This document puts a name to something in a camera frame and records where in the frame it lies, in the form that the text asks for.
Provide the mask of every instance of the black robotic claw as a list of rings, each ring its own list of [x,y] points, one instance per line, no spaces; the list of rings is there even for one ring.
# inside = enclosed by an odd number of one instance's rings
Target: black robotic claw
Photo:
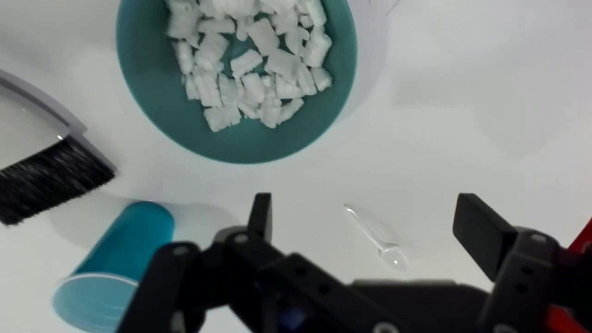
[[[514,230],[473,195],[458,197],[453,232],[495,284],[492,295],[453,282],[344,286],[270,245],[272,195],[257,195],[248,227],[218,232],[205,252],[161,249],[118,332],[199,332],[205,314],[222,306],[261,333],[538,333],[547,332],[549,304],[575,304],[573,315],[588,323],[586,295],[573,295],[586,280],[573,271],[592,273],[590,260],[566,262],[555,240]]]

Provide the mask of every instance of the cup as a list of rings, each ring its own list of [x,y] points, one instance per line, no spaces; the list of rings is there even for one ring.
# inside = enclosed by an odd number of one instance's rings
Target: cup
[[[172,241],[174,219],[155,204],[127,206],[83,264],[59,284],[55,314],[70,326],[116,332],[151,256]]]

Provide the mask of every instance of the teal bowl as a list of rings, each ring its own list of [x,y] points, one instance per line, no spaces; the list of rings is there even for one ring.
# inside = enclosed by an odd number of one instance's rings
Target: teal bowl
[[[122,0],[116,21],[116,53],[122,75],[146,117],[172,141],[209,160],[251,166],[292,156],[314,143],[335,123],[351,93],[357,67],[355,25],[347,0],[323,0],[325,34],[333,40],[323,67],[333,88],[305,99],[305,106],[275,130],[259,121],[211,134],[203,108],[185,99],[181,73],[164,38],[168,10],[164,0]],[[227,64],[249,45],[233,42]]]

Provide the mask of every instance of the gray object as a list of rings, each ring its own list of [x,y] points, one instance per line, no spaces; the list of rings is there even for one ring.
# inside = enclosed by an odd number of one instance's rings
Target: gray object
[[[0,112],[11,116],[0,125],[5,129],[0,130],[2,225],[18,225],[114,178],[113,166],[87,143],[85,127],[66,108],[5,71],[0,71],[0,90],[0,99],[16,103],[0,104]]]

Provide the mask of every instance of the white food piece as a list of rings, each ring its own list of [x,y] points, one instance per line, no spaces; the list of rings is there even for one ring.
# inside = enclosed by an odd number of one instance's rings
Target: white food piece
[[[201,38],[199,38],[199,34],[196,34],[196,36],[192,36],[192,38],[187,38],[185,42],[187,42],[187,45],[190,45],[192,49],[199,49]]]
[[[214,71],[207,71],[207,69],[203,69],[203,67],[199,67],[199,66],[196,66],[196,64],[194,64],[194,67],[192,67],[192,73],[212,73],[212,75],[220,75],[222,71],[224,71],[224,66],[222,66],[222,64],[218,64]]]
[[[248,29],[255,23],[253,18],[242,18],[236,19],[236,40],[246,42],[248,40]]]
[[[266,73],[283,77],[285,80],[296,80],[298,58],[285,51],[273,51],[264,66]]]
[[[205,18],[224,19],[218,0],[201,0],[199,10]]]
[[[285,34],[285,47],[298,58],[303,58],[303,45],[309,42],[310,34],[303,29],[296,29]]]
[[[235,21],[224,19],[224,21],[201,21],[198,27],[199,34],[235,34]]]
[[[183,77],[192,73],[192,49],[179,42],[179,43],[172,43],[174,55],[177,56],[179,62],[179,69],[183,73]]]
[[[314,27],[312,34],[325,34],[325,27]]]
[[[303,108],[301,99],[294,99],[288,104],[281,108],[281,116],[277,119],[277,125],[290,121],[299,110]]]
[[[281,101],[292,101],[301,97],[298,84],[281,77],[275,77],[275,92]]]
[[[298,0],[261,0],[262,6],[272,8],[275,14],[294,10]]]
[[[253,18],[259,12],[259,0],[216,0],[220,12],[233,19]]]
[[[253,103],[246,97],[244,88],[240,82],[236,82],[238,88],[238,110],[244,114],[246,119],[259,119],[257,108]]]
[[[312,75],[312,80],[314,80],[318,93],[322,93],[333,86],[333,79],[325,69],[322,69],[322,67],[312,69],[310,75]]]
[[[211,132],[222,132],[224,129],[236,127],[240,123],[240,114],[236,108],[211,108],[203,112],[207,127]]]
[[[183,84],[185,84],[187,101],[199,101],[201,99],[196,86],[194,86],[192,75],[183,77]]]
[[[298,14],[294,10],[279,12],[277,16],[272,18],[272,23],[275,27],[275,34],[283,36],[298,29]]]
[[[203,108],[222,108],[218,80],[214,73],[196,73],[194,86],[201,97]]]
[[[301,0],[307,14],[310,16],[312,27],[323,27],[327,23],[325,10],[320,0]]]
[[[262,56],[270,56],[277,47],[279,40],[268,19],[261,19],[248,29],[248,36],[253,40],[257,51]]]
[[[307,6],[303,6],[303,0],[298,0],[298,3],[296,3],[296,12],[298,12],[299,16],[309,14],[309,12],[307,12]]]
[[[192,0],[168,0],[166,36],[172,40],[188,40],[198,34],[201,12]]]
[[[233,77],[238,80],[249,71],[257,69],[262,64],[262,58],[255,51],[246,51],[242,56],[229,62]]]
[[[238,99],[240,99],[238,84],[235,80],[229,80],[224,75],[220,75],[218,86],[220,86],[222,106],[238,108]]]
[[[310,42],[303,53],[305,55],[303,62],[312,69],[322,67],[331,47],[333,47],[333,42],[329,36],[325,36],[323,32],[312,32]]]
[[[270,86],[270,90],[266,90],[264,101],[257,110],[257,116],[266,129],[275,129],[279,125],[281,101],[277,97],[275,86]]]
[[[262,106],[259,110],[259,116],[261,116],[261,123],[266,127],[266,129],[277,129],[279,125],[279,119],[281,119],[281,106]]]
[[[266,93],[273,90],[273,79],[272,77],[262,77],[261,82],[262,82]]]
[[[220,60],[227,51],[227,42],[218,34],[207,34],[199,51],[196,53],[196,66],[203,71],[218,71]]]
[[[261,14],[273,16],[275,10],[264,3],[261,3]]]
[[[312,75],[303,64],[298,66],[296,80],[298,80],[298,88],[299,88],[301,95],[305,95],[305,97],[316,95]]]
[[[303,27],[307,30],[312,29],[314,23],[312,23],[310,16],[299,16],[299,27]]]
[[[266,90],[259,75],[248,75],[242,79],[244,95],[251,103],[249,106],[259,106],[264,103]]]

